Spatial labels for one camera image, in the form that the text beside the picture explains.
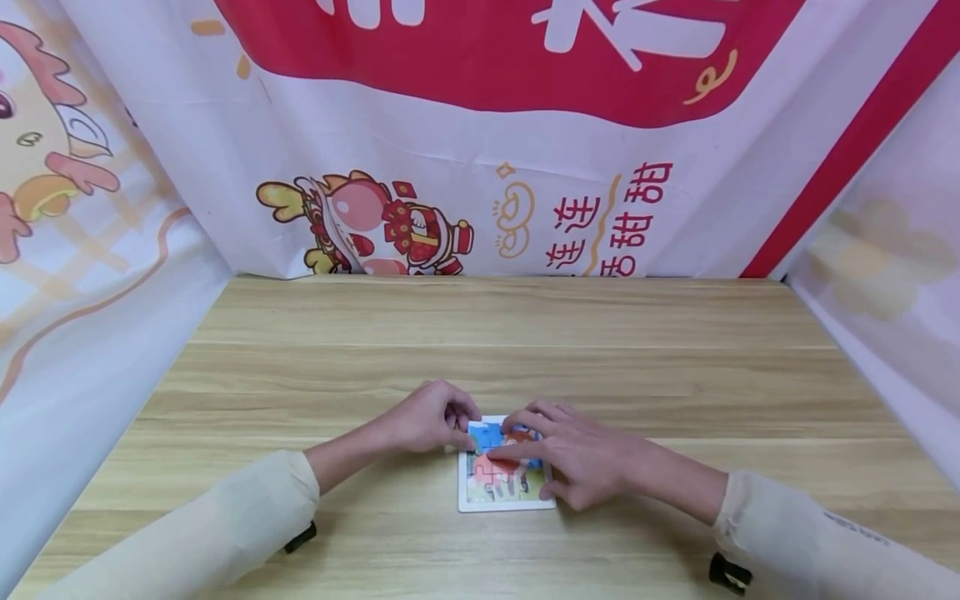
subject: jigsaw puzzle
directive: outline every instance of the jigsaw puzzle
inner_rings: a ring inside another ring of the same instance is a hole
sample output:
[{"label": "jigsaw puzzle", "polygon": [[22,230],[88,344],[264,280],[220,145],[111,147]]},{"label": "jigsaw puzzle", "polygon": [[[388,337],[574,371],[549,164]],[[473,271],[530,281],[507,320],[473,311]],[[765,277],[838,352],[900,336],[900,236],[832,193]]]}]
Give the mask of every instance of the jigsaw puzzle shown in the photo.
[{"label": "jigsaw puzzle", "polygon": [[461,454],[461,511],[553,508],[553,500],[540,500],[540,489],[549,481],[549,466],[543,461],[492,461],[487,456],[492,448],[540,439],[539,433],[523,427],[501,433],[502,421],[503,417],[487,417],[469,424],[468,432],[477,449]]}]

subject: forearm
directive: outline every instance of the forearm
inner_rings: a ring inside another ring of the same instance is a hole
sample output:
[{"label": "forearm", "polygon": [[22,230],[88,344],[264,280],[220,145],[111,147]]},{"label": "forearm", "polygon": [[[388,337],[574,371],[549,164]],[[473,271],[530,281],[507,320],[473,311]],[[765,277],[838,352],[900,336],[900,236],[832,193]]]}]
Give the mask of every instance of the forearm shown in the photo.
[{"label": "forearm", "polygon": [[630,461],[631,491],[712,526],[724,558],[751,572],[750,597],[960,598],[960,575],[825,511],[802,492],[648,444]]},{"label": "forearm", "polygon": [[638,443],[628,467],[630,491],[712,525],[727,493],[727,473],[652,442]]},{"label": "forearm", "polygon": [[749,471],[731,474],[714,532],[726,558],[754,572],[757,597],[960,597],[956,573]]},{"label": "forearm", "polygon": [[310,525],[320,490],[300,452],[218,482],[66,576],[41,598],[187,598],[261,566]]},{"label": "forearm", "polygon": [[323,493],[342,484],[357,471],[398,452],[390,428],[379,420],[329,442],[303,451]]}]

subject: white chinese characters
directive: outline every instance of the white chinese characters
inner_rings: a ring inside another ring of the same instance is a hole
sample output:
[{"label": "white chinese characters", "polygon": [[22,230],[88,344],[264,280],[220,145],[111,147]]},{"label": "white chinese characters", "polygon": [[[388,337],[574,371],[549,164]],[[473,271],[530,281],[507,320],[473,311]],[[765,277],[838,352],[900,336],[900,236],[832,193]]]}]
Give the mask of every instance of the white chinese characters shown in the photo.
[{"label": "white chinese characters", "polygon": [[[333,0],[317,0],[327,14],[334,14]],[[423,22],[426,0],[391,0],[391,11],[400,25],[416,27]],[[380,2],[378,0],[347,0],[350,20],[357,27],[376,29],[380,26]]]},{"label": "white chinese characters", "polygon": [[610,22],[594,0],[553,0],[549,9],[537,12],[531,21],[546,22],[543,47],[563,54],[573,48],[586,15],[634,71],[642,66],[636,51],[693,59],[706,58],[716,51],[726,25],[643,8],[653,2],[656,0],[618,0],[613,3],[615,17]]}]

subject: fabric backdrop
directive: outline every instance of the fabric backdrop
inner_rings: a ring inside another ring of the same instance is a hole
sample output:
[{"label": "fabric backdrop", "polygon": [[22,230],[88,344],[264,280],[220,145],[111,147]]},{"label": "fabric backdrop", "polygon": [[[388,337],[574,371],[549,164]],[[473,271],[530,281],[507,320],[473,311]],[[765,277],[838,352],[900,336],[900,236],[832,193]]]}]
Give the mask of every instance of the fabric backdrop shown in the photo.
[{"label": "fabric backdrop", "polygon": [[957,5],[62,4],[230,265],[276,277],[766,276]]},{"label": "fabric backdrop", "polygon": [[6,598],[231,273],[55,1],[0,3],[0,144]]},{"label": "fabric backdrop", "polygon": [[816,229],[790,284],[960,489],[960,59]]}]

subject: cartoon chicken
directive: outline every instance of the cartoon chicken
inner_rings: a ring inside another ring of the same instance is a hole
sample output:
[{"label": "cartoon chicken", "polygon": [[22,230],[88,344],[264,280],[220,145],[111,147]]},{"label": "cartoon chicken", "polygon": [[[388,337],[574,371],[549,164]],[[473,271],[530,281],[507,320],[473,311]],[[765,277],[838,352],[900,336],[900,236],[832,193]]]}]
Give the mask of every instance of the cartoon chicken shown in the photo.
[{"label": "cartoon chicken", "polygon": [[0,263],[20,255],[17,237],[56,217],[79,192],[114,192],[120,181],[85,162],[111,156],[107,136],[80,106],[86,96],[58,76],[63,60],[41,49],[33,32],[0,21]]},{"label": "cartoon chicken", "polygon": [[473,249],[473,227],[455,225],[433,206],[414,202],[406,181],[394,181],[397,198],[363,171],[326,175],[321,188],[344,242],[372,275],[458,275],[460,256]]},{"label": "cartoon chicken", "polygon": [[303,262],[314,274],[353,273],[359,271],[356,259],[345,252],[346,244],[325,206],[321,185],[312,178],[298,177],[294,185],[282,181],[266,181],[256,189],[261,204],[274,209],[274,220],[290,223],[305,216],[317,248],[307,251]]}]

